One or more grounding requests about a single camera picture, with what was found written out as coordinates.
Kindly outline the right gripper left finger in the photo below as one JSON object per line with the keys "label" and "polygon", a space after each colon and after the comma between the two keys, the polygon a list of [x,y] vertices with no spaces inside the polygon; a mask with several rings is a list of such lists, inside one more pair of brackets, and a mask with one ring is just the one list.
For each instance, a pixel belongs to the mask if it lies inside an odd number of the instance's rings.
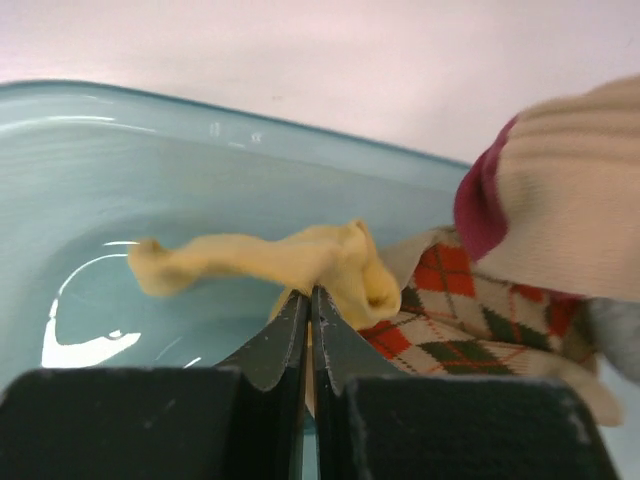
{"label": "right gripper left finger", "polygon": [[5,479],[298,479],[307,299],[212,367],[32,370],[1,399]]}

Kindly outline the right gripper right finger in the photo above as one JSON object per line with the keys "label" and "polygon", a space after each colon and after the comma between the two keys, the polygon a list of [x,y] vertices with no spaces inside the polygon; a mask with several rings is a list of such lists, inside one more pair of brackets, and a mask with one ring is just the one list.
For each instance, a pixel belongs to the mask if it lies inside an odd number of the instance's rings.
{"label": "right gripper right finger", "polygon": [[554,379],[406,374],[311,296],[322,479],[616,477],[586,405]]}

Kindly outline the beige purple striped sock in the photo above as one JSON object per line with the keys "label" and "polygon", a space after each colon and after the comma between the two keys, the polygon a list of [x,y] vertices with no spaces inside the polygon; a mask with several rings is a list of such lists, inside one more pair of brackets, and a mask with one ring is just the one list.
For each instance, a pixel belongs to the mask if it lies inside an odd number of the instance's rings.
{"label": "beige purple striped sock", "polygon": [[637,301],[638,78],[518,113],[463,178],[454,223],[492,276]]}

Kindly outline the yellow sock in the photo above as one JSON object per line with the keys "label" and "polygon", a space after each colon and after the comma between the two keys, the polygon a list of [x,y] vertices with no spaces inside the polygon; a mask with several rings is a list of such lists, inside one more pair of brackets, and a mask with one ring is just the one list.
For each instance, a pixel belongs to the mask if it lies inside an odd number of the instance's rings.
{"label": "yellow sock", "polygon": [[354,329],[395,316],[401,288],[383,264],[367,224],[314,225],[277,241],[244,234],[214,234],[168,249],[153,238],[128,249],[128,265],[141,290],[175,295],[203,278],[250,276],[284,287],[271,315],[289,294],[316,286],[332,297]]}

